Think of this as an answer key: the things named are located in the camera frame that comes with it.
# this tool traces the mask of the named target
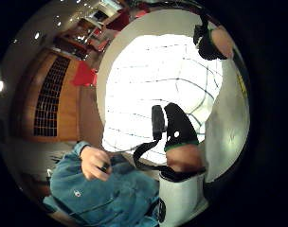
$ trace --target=glass ceiling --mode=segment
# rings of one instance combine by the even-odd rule
[[[133,153],[153,140],[152,106],[178,104],[187,113],[198,139],[222,85],[222,64],[200,57],[192,38],[183,35],[140,36],[114,61],[106,84],[102,145]],[[143,158],[166,162],[166,134]]]

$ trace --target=black object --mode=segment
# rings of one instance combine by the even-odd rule
[[[158,221],[162,223],[166,216],[166,205],[165,203],[160,199],[159,203],[159,213],[158,213]]]
[[[104,173],[106,173],[107,168],[109,168],[109,164],[108,163],[103,163],[102,167],[98,167],[98,169],[101,170]]]
[[[200,37],[202,37],[204,34],[208,33],[208,19],[207,19],[207,12],[205,9],[199,9],[200,18],[202,21],[202,25],[196,25],[194,27],[193,32],[193,43],[198,44]]]
[[[215,46],[213,41],[211,40],[211,31],[210,30],[208,33],[206,33],[200,43],[199,43],[199,55],[205,59],[205,60],[215,60],[215,59],[220,59],[220,60],[225,60],[227,57],[225,57]]]
[[[165,119],[160,105],[155,105],[152,108],[152,122],[153,122],[153,139],[161,140],[162,132],[165,131]]]
[[[195,129],[184,111],[175,103],[164,108],[168,118],[167,142],[164,150],[167,151],[181,144],[198,145],[199,140]]]

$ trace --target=finger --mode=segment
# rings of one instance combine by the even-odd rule
[[[87,181],[92,181],[96,179],[96,177],[89,171],[83,171],[83,174]]]
[[[91,157],[90,166],[97,166],[99,168],[105,167],[109,168],[111,166],[110,159],[108,156],[104,156],[103,154],[97,153],[95,156]]]
[[[103,171],[99,170],[96,166],[93,167],[90,172],[96,178],[98,178],[104,182],[106,182],[109,178],[109,175],[107,173],[104,173]]]
[[[107,173],[108,175],[110,175],[112,172],[113,172],[113,169],[112,169],[111,166],[109,166],[109,168],[107,168],[107,170],[106,170],[106,173]]]

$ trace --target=person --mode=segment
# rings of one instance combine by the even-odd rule
[[[187,185],[191,193],[194,185],[202,187],[202,181],[196,184],[193,179],[197,181],[196,176],[202,176],[204,165],[196,133],[186,115],[173,103],[165,110],[169,119],[167,136],[172,136],[164,148],[167,167],[178,176],[178,181],[171,179],[167,171],[161,171],[160,181],[157,181],[137,170],[120,153],[94,148],[80,141],[57,163],[50,179],[51,195],[44,198],[46,208],[50,212],[60,210],[80,226],[162,226],[160,222],[166,222],[166,217],[171,219],[178,214],[179,209],[172,204],[175,201],[161,196],[162,188],[163,195],[172,197],[169,190],[176,187],[176,192],[171,193],[177,193],[178,201],[181,195],[185,198],[189,194],[183,188],[185,183],[191,184]],[[176,136],[176,130],[180,131],[179,136]],[[192,206],[194,200],[186,199]],[[186,215],[191,218],[193,207],[189,210],[192,214]],[[185,221],[185,214],[174,221],[173,225],[164,226],[177,226]]]

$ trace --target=sleeve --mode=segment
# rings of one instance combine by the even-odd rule
[[[86,147],[86,146],[90,146],[91,145],[86,142],[86,141],[80,141],[79,143],[77,143],[75,145],[75,147],[73,148],[72,150],[72,153],[75,154],[75,155],[78,155],[78,157],[80,157],[80,154],[81,154],[81,151]]]

